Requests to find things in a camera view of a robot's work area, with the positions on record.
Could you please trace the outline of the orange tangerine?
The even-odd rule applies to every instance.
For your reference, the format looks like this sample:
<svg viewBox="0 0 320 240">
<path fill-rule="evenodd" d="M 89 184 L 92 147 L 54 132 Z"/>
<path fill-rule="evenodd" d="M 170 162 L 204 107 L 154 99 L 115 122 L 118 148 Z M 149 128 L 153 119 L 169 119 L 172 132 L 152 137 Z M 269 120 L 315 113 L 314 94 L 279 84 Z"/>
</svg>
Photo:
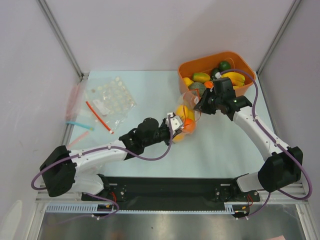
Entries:
<svg viewBox="0 0 320 240">
<path fill-rule="evenodd" d="M 184 126 L 182 131 L 188 134 L 192 134 L 196 129 L 196 122 L 191 118 L 186 118 L 184 120 Z"/>
</svg>

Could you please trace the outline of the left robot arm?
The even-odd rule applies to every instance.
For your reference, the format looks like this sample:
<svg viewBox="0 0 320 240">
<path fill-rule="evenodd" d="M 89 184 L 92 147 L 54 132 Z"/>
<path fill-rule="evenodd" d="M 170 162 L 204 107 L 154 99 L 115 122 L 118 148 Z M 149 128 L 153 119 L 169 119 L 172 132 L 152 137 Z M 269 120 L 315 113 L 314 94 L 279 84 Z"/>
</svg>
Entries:
<svg viewBox="0 0 320 240">
<path fill-rule="evenodd" d="M 40 166 L 40 175 L 51 198 L 67 192 L 80 192 L 105 200 L 110 195 L 110 187 L 98 168 L 111 162 L 121 162 L 131 158 L 157 161 L 158 157 L 143 157 L 145 148 L 164 142 L 170 149 L 173 138 L 182 132 L 183 121 L 178 116 L 167 116 L 162 123 L 154 118 L 146 118 L 136 128 L 109 144 L 80 150 L 69 150 L 65 145 L 56 147 Z"/>
</svg>

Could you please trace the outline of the yellow orange peach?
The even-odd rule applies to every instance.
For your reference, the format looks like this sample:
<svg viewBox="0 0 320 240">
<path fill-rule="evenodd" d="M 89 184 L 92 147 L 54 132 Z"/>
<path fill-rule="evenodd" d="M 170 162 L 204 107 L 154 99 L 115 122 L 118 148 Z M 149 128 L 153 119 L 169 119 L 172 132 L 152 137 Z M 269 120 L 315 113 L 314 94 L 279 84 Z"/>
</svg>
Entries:
<svg viewBox="0 0 320 240">
<path fill-rule="evenodd" d="M 183 141 L 185 139 L 186 135 L 183 134 L 183 133 L 180 133 L 180 134 L 177 134 L 173 139 L 172 141 L 176 144 L 176 143 L 179 143 L 181 141 Z"/>
</svg>

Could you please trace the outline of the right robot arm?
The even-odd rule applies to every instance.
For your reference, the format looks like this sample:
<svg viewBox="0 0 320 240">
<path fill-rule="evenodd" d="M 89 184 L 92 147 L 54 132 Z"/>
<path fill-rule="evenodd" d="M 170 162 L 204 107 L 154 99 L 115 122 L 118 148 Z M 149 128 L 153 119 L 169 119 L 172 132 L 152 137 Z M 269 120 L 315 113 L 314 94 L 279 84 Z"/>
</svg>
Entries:
<svg viewBox="0 0 320 240">
<path fill-rule="evenodd" d="M 216 80 L 193 109 L 208 115 L 220 111 L 228 116 L 247 134 L 264 160 L 258 172 L 236 179 L 236 185 L 230 188 L 235 200 L 242 201 L 253 190 L 272 193 L 301 179 L 302 150 L 297 146 L 289 147 L 272 133 L 253 113 L 252 103 L 244 95 L 236 96 L 229 78 Z"/>
</svg>

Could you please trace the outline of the clear zip top bag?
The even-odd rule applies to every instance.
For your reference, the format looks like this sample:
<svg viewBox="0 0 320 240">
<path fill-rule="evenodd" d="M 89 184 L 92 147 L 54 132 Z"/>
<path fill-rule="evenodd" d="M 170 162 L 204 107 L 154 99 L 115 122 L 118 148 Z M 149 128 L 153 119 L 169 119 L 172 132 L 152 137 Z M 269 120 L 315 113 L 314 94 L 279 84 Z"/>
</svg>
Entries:
<svg viewBox="0 0 320 240">
<path fill-rule="evenodd" d="M 174 143 L 183 141 L 186 136 L 195 132 L 201 113 L 194 110 L 194 107 L 199 103 L 200 99 L 199 89 L 188 90 L 179 97 L 174 113 L 180 117 L 183 126 L 181 133 L 177 133 L 173 137 Z"/>
</svg>

